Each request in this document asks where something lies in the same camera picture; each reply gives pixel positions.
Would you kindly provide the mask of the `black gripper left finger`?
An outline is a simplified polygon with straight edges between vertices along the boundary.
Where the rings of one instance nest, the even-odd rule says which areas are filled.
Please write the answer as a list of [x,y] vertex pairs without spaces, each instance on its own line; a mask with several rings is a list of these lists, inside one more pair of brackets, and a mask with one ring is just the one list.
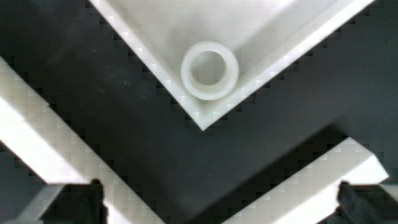
[[109,224],[105,190],[98,179],[87,184],[66,184],[39,220],[43,224]]

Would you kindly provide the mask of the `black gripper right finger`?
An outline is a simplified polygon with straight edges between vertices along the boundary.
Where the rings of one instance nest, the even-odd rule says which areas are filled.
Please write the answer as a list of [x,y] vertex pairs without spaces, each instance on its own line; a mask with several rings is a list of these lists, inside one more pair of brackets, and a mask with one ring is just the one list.
[[340,184],[338,208],[322,224],[398,224],[398,184]]

